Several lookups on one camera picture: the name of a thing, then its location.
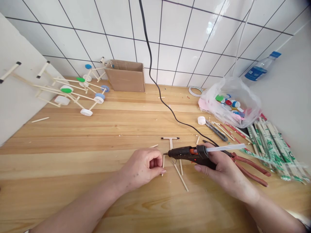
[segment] red pliers handle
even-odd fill
[[[257,164],[255,164],[251,160],[248,160],[246,158],[238,156],[235,152],[231,153],[231,155],[232,155],[232,157],[231,157],[232,161],[236,164],[236,166],[240,169],[240,171],[245,176],[248,176],[249,178],[255,180],[258,183],[260,183],[261,185],[263,185],[265,187],[268,187],[268,183],[267,182],[265,182],[263,179],[260,179],[259,177],[255,176],[255,175],[253,175],[252,173],[248,172],[245,168],[243,168],[240,164],[238,164],[236,162],[236,160],[239,160],[241,162],[244,162],[244,163],[247,163],[247,164],[251,165],[253,168],[257,169],[258,171],[260,171],[265,176],[271,176],[270,172],[268,172],[267,170],[265,170],[262,167],[258,166]]]

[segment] blue bottle cap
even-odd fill
[[[273,52],[270,54],[270,56],[275,57],[275,58],[278,58],[278,57],[281,56],[281,55],[282,55],[281,53],[276,52],[276,51],[273,51]]]

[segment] plastic bottle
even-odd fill
[[[270,56],[258,61],[242,78],[247,86],[251,86],[260,78],[262,78],[271,69],[274,61],[281,55],[281,53],[273,51]]]

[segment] white cord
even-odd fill
[[[251,5],[251,7],[250,7],[250,9],[249,9],[249,13],[248,13],[248,15],[247,15],[247,17],[246,17],[246,21],[245,21],[244,27],[243,27],[243,29],[242,29],[241,37],[240,37],[240,40],[239,40],[239,45],[238,45],[237,51],[236,51],[236,61],[235,61],[234,64],[233,64],[232,77],[233,77],[234,69],[235,69],[235,67],[236,67],[237,57],[238,57],[238,54],[239,54],[239,49],[240,49],[240,44],[241,44],[241,40],[242,40],[242,37],[243,37],[244,29],[245,29],[245,26],[246,26],[247,23],[248,23],[248,18],[249,18],[249,16],[250,16],[251,11],[252,11],[254,2],[255,2],[255,0],[253,0],[253,2],[252,2],[252,5]]]

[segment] wooden table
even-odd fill
[[[99,84],[109,85],[107,81]],[[227,145],[205,125],[197,124],[198,116],[215,118],[200,112],[198,98],[187,88],[161,86],[161,93],[180,121]],[[144,93],[111,90],[105,95],[105,102],[96,105],[91,117],[81,115],[74,103],[61,108],[46,105],[0,148],[1,233],[34,227],[120,169],[138,148],[159,144],[158,149],[167,152],[169,141],[161,137],[180,137],[174,147],[195,145],[197,132],[175,121],[158,99],[155,85],[146,84]],[[90,107],[92,101],[81,100],[81,104]],[[31,123],[43,117],[50,118]],[[196,172],[189,161],[183,161],[189,192],[170,158],[165,164],[163,177],[120,198],[95,232],[257,232],[244,206]],[[269,183],[264,188],[253,182],[283,208],[310,217],[309,185],[286,182],[274,174],[266,177],[243,166]]]

